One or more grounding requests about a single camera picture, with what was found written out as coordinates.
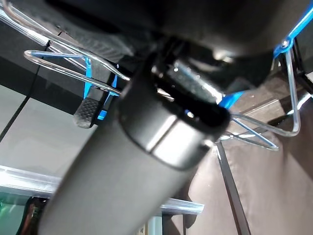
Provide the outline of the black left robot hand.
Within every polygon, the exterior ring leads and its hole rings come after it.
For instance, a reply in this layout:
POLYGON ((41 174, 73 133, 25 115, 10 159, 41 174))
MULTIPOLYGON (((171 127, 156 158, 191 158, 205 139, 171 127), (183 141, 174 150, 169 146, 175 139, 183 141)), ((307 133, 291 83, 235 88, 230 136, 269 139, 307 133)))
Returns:
POLYGON ((312 18, 310 0, 5 0, 16 23, 101 63, 127 81, 96 82, 84 105, 118 96, 83 146, 40 220, 42 235, 130 235, 187 180, 231 121, 237 92, 259 87, 312 18))

